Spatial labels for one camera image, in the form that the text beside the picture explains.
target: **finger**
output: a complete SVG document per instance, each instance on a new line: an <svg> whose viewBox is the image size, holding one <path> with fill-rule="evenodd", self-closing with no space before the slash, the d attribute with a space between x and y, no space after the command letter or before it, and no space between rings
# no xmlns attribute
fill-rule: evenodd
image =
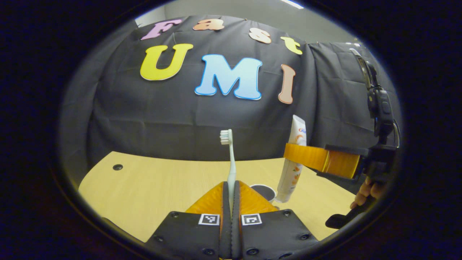
<svg viewBox="0 0 462 260"><path fill-rule="evenodd" d="M384 190L385 184L374 183L374 185L371 188L371 196L373 196L374 198L380 198Z"/></svg>
<svg viewBox="0 0 462 260"><path fill-rule="evenodd" d="M358 193L356 194L356 197L354 198L354 202L356 202L356 204L361 206L362 204L364 204L364 202L366 202L366 197L363 196L361 193Z"/></svg>
<svg viewBox="0 0 462 260"><path fill-rule="evenodd" d="M366 182L364 182L359 188L359 193L361 193L361 195L363 195L364 197L367 197L371 194L371 188L372 185L367 185Z"/></svg>
<svg viewBox="0 0 462 260"><path fill-rule="evenodd" d="M364 183L366 183L367 185L371 184L372 180L369 178L369 176L366 176L366 180L364 181Z"/></svg>

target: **white toothbrush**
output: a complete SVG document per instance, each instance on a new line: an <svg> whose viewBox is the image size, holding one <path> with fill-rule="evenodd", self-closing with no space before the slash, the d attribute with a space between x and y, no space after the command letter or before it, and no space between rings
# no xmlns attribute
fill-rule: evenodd
<svg viewBox="0 0 462 260"><path fill-rule="evenodd" d="M232 130L221 130L220 131L220 141L221 144L229 144L230 145L230 174L228 175L228 194L229 194L229 201L230 201L230 210L232 216L232 208L233 208L233 201L234 201L234 182L236 181L236 164L234 162L234 150L232 148Z"/></svg>

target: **blue letter m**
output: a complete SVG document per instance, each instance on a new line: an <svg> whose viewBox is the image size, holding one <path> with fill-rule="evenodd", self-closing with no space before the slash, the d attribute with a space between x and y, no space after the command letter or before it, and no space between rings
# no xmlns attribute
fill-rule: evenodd
<svg viewBox="0 0 462 260"><path fill-rule="evenodd" d="M213 86L213 79L216 77L218 86L225 96L239 80L239 86L234 91L236 97L252 100L261 98L261 93L258 92L258 68L262 65L261 61L243 58L234 69L231 69L223 55L208 54L204 55L202 60L205 61L205 69L201 85L194 90L196 94L214 95L217 89Z"/></svg>

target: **table surface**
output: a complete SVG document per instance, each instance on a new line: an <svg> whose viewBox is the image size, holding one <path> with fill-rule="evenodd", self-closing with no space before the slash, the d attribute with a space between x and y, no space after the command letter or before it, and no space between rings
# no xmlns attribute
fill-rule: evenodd
<svg viewBox="0 0 462 260"><path fill-rule="evenodd" d="M236 161L237 180L276 190L284 158ZM115 164L122 164L119 171ZM101 216L146 242L170 211L184 212L218 183L226 181L229 161L181 161L111 152L82 180L79 192ZM333 214L347 214L354 194L304 167L297 187L281 210L292 209L311 233L324 239Z"/></svg>

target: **toothpaste tube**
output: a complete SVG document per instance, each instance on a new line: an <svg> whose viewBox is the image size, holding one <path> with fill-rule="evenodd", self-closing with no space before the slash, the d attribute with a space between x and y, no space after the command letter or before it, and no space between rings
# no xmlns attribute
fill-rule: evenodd
<svg viewBox="0 0 462 260"><path fill-rule="evenodd" d="M288 143L306 146L305 121L296 115L292 118L292 129ZM282 168L281 179L278 185L278 195L275 200L280 203L289 201L290 195L297 186L298 179L302 173L303 165L286 159Z"/></svg>

